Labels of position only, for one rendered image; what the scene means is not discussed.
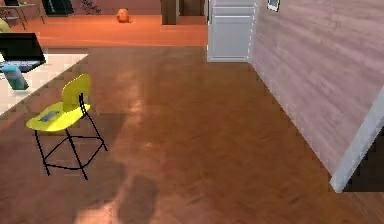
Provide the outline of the black open laptop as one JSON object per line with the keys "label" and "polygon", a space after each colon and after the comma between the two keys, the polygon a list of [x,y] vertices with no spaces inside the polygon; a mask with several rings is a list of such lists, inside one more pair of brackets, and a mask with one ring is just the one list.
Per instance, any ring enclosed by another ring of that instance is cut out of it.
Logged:
{"label": "black open laptop", "polygon": [[46,62],[35,33],[0,33],[0,72],[5,66],[17,66],[27,73]]}

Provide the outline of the teal bottle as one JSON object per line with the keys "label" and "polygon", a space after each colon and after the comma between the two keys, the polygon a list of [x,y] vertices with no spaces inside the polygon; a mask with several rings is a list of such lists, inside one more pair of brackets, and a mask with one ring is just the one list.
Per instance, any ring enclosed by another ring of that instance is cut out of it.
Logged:
{"label": "teal bottle", "polygon": [[13,90],[26,90],[29,88],[27,81],[17,66],[6,65],[2,68],[2,71]]}

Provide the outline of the brown wooden cabinet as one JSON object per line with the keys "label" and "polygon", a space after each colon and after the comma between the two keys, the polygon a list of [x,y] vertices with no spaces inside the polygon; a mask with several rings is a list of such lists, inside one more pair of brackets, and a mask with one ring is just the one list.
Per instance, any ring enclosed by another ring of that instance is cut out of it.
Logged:
{"label": "brown wooden cabinet", "polygon": [[179,13],[179,0],[160,0],[163,25],[176,25]]}

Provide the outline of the brown side table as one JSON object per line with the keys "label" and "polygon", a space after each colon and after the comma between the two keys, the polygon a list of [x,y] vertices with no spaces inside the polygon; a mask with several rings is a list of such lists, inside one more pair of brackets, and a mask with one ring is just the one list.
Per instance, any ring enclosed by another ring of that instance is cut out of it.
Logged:
{"label": "brown side table", "polygon": [[16,20],[19,20],[22,27],[26,28],[29,16],[24,12],[28,8],[34,8],[35,16],[45,23],[45,19],[41,12],[41,5],[35,3],[27,3],[18,6],[7,6],[5,3],[0,3],[0,18],[8,25],[12,25]]}

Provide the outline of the white room door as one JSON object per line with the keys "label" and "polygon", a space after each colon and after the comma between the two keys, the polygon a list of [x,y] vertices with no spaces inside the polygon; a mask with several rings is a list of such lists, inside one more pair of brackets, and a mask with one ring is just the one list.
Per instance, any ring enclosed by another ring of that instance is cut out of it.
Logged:
{"label": "white room door", "polygon": [[208,62],[246,62],[255,0],[209,0]]}

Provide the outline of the black television set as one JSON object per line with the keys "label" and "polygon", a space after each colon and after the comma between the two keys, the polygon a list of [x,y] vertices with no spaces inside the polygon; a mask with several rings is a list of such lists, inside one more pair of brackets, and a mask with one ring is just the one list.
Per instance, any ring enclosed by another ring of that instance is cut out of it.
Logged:
{"label": "black television set", "polygon": [[47,16],[69,16],[74,13],[71,0],[41,0]]}

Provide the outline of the orange round object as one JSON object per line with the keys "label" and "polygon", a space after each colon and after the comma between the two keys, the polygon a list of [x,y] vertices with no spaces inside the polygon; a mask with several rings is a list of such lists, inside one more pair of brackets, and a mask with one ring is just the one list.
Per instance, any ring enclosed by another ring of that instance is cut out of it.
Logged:
{"label": "orange round object", "polygon": [[117,12],[117,21],[119,23],[128,23],[130,21],[129,19],[129,13],[127,9],[119,9]]}

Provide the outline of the dark house plant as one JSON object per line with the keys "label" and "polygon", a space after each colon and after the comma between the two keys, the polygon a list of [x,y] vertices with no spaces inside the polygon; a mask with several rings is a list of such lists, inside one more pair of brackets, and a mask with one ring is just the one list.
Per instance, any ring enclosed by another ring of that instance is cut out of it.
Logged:
{"label": "dark house plant", "polygon": [[92,0],[81,0],[81,8],[86,15],[96,15],[101,9]]}

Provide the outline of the yellow chair with black legs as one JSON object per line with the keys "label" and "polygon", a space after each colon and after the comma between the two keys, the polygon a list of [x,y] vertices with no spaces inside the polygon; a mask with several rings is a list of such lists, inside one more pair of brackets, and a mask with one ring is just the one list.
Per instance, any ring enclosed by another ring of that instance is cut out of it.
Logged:
{"label": "yellow chair with black legs", "polygon": [[[97,129],[95,122],[89,114],[91,104],[89,103],[89,93],[91,88],[91,77],[89,74],[81,74],[73,80],[64,85],[61,93],[61,100],[46,107],[39,115],[31,118],[26,122],[26,127],[34,131],[35,141],[40,152],[42,164],[46,170],[46,174],[50,175],[49,168],[58,168],[64,170],[80,170],[85,180],[88,179],[85,168],[93,161],[101,149],[108,150],[104,138],[101,136]],[[59,114],[51,119],[49,122],[41,122],[40,118],[47,114],[49,111],[59,111]],[[95,135],[94,136],[79,136],[72,135],[69,128],[79,120],[87,118],[91,123]],[[54,147],[48,154],[43,150],[39,133],[47,132],[54,133],[64,131],[66,136]],[[74,140],[75,139],[95,139],[99,141],[98,148],[93,152],[91,157],[83,163],[77,152]],[[72,152],[77,160],[76,167],[67,167],[48,162],[48,158],[64,143],[70,143]]]}

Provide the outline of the white table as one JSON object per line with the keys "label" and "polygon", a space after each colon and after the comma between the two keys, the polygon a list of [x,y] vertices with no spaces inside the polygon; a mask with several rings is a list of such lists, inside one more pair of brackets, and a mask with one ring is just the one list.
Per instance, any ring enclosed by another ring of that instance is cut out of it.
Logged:
{"label": "white table", "polygon": [[86,58],[87,54],[46,54],[45,57],[47,59],[45,64],[24,73],[24,78],[29,85],[27,90],[13,90],[5,76],[0,73],[0,116],[50,84],[55,78]]}

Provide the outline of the small dark blue card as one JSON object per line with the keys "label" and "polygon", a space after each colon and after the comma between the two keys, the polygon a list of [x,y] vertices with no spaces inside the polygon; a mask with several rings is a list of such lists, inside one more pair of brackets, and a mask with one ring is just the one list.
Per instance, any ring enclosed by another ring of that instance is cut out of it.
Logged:
{"label": "small dark blue card", "polygon": [[53,119],[55,116],[59,114],[59,111],[49,111],[47,114],[42,116],[40,118],[41,122],[49,122],[51,119]]}

